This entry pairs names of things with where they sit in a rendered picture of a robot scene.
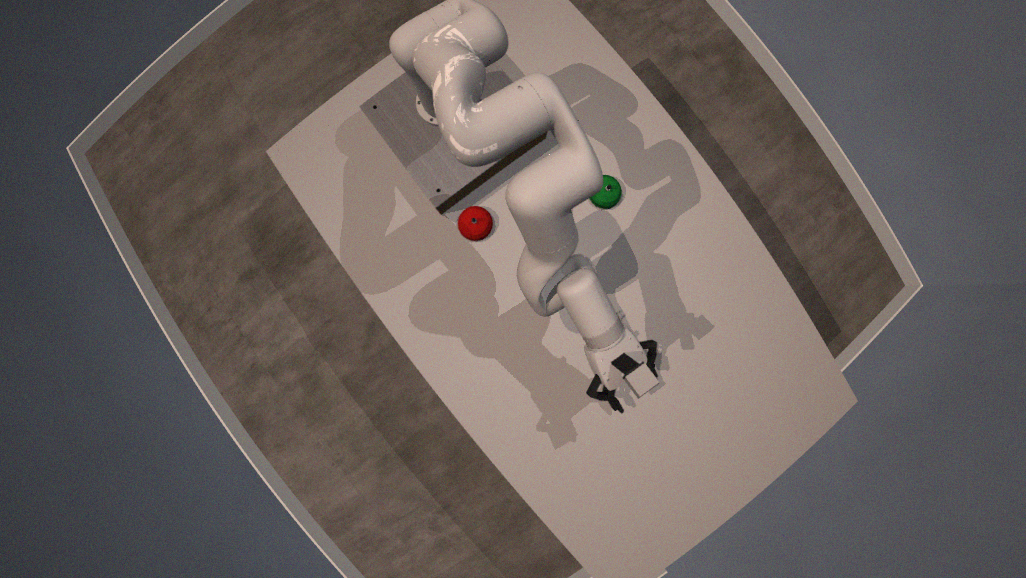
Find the red dome bell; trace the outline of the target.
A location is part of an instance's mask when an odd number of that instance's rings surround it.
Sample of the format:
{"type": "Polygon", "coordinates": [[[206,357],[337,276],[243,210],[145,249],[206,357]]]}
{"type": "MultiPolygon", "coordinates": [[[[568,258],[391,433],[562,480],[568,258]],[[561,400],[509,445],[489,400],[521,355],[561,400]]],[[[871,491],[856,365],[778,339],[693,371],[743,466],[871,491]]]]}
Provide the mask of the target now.
{"type": "Polygon", "coordinates": [[[471,206],[462,211],[458,219],[458,229],[468,240],[480,241],[491,233],[491,214],[479,206],[471,206]],[[471,221],[472,219],[472,221],[471,221]]]}

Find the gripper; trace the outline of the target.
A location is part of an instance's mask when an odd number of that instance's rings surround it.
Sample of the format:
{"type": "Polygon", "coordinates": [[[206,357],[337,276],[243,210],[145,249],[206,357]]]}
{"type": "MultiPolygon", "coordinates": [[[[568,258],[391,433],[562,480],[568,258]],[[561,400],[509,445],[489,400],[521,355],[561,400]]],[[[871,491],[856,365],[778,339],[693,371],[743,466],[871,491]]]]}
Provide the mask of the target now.
{"type": "Polygon", "coordinates": [[[623,413],[624,409],[615,397],[615,391],[625,381],[623,380],[624,374],[611,365],[613,360],[625,353],[637,363],[644,361],[652,373],[658,377],[655,370],[657,342],[654,340],[639,342],[629,327],[625,324],[623,326],[621,336],[611,345],[601,349],[584,346],[587,360],[595,375],[586,394],[599,401],[608,401],[611,409],[618,410],[620,413],[623,413]],[[643,349],[648,349],[647,355],[643,349]],[[597,392],[601,382],[604,384],[603,391],[597,392]]]}

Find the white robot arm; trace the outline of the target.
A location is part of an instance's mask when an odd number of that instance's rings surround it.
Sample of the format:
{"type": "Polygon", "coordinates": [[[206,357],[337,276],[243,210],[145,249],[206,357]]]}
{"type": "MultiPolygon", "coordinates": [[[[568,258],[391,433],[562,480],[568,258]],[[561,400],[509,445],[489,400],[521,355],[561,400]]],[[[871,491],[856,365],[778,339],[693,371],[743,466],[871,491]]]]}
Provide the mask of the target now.
{"type": "Polygon", "coordinates": [[[517,174],[506,189],[526,243],[518,284],[540,316],[565,307],[589,348],[611,345],[625,313],[614,310],[592,261],[573,255],[579,235],[571,209],[602,189],[603,174],[558,85],[532,73],[479,102],[485,68],[505,55],[508,36],[494,11],[475,0],[446,0],[409,20],[389,47],[415,87],[419,115],[439,126],[462,164],[488,165],[549,130],[555,137],[559,149],[517,174]]]}

